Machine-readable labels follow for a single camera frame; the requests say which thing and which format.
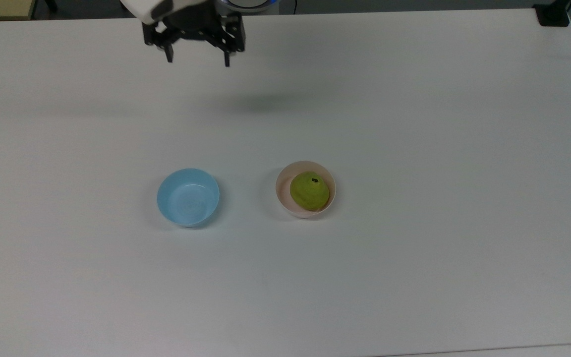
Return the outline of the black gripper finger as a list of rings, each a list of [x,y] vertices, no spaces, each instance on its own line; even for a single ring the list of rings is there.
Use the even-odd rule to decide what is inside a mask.
[[[173,63],[173,44],[181,38],[181,31],[176,28],[166,28],[163,32],[157,31],[158,22],[141,23],[143,40],[148,47],[156,47],[165,52],[168,63]]]
[[[231,57],[242,53],[246,47],[246,35],[241,14],[219,16],[219,25],[212,31],[213,46],[224,53],[225,67],[230,67]]]

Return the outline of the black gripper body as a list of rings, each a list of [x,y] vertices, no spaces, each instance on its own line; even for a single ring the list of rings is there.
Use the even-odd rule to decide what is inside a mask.
[[[179,38],[202,40],[203,35],[224,36],[224,28],[215,4],[196,4],[167,14],[163,18],[165,30],[160,34],[165,41]]]

